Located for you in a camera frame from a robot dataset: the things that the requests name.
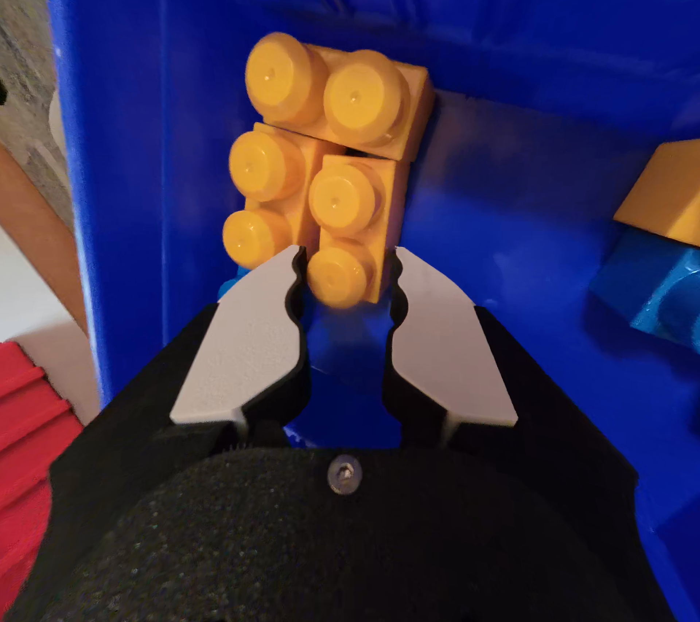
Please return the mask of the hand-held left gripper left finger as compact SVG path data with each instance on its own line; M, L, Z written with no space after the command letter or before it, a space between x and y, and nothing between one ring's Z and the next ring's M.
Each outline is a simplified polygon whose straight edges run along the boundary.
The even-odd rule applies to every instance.
M292 244L220 298L170 419L227 422L243 437L263 421L293 422L311 397L302 324L306 248Z

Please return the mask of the red storage bin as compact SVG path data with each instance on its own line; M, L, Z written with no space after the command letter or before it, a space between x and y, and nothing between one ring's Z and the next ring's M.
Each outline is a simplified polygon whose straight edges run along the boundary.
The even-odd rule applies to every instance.
M36 561L51 509L51 464L83 427L13 341L1 344L1 616Z

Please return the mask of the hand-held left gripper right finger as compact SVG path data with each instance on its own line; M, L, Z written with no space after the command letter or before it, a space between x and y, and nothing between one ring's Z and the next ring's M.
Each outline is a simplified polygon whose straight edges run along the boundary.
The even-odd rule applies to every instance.
M391 263L381 398L401 446L443 448L465 425L513 428L519 417L474 302L406 247Z

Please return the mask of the blue storage bin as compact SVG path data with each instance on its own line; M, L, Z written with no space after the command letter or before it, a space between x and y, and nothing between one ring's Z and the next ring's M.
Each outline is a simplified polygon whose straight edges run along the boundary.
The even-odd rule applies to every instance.
M228 149L274 31L442 93L401 244L510 331L636 470L639 534L699 620L699 356L589 291L657 145L699 136L699 0L48 0L101 407L234 264Z

